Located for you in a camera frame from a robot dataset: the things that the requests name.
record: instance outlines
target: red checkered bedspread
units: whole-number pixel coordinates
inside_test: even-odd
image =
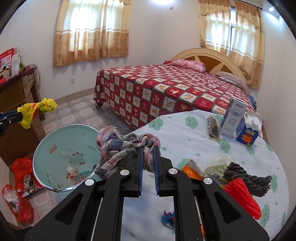
[[[172,65],[128,66],[98,72],[94,100],[107,102],[134,128],[160,115],[204,110],[224,114],[232,95],[254,110],[243,90],[218,77]]]

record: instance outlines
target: wooden headboard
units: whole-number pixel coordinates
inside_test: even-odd
[[[188,49],[178,54],[177,56],[175,56],[172,59],[172,61],[177,59],[195,60],[195,61],[203,62],[206,66],[207,73],[216,75],[219,71],[224,71],[227,73],[234,74],[235,76],[246,81],[242,71],[230,58],[212,49],[208,49],[208,48]]]

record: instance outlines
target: black clamp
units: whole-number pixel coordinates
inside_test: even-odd
[[[267,232],[215,181],[189,178],[154,148],[155,187],[173,196],[176,240],[269,241]],[[26,235],[25,241],[120,241],[125,197],[141,195],[143,148],[122,159],[108,180],[87,179]]]
[[[5,135],[5,131],[12,124],[22,121],[23,114],[16,110],[0,113],[0,137]]]

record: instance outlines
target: gray rope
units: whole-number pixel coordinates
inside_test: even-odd
[[[238,177],[244,181],[251,195],[263,197],[270,189],[271,176],[257,177],[248,175],[239,164],[232,162],[224,172],[223,178],[230,182]]]

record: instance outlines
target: window frame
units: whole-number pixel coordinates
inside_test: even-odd
[[[236,14],[235,7],[231,6],[231,12],[234,12]],[[232,48],[232,39],[234,38],[234,36],[232,36],[232,30],[233,29],[235,29],[235,24],[231,23],[231,29],[230,29],[230,51],[231,51],[231,48]]]

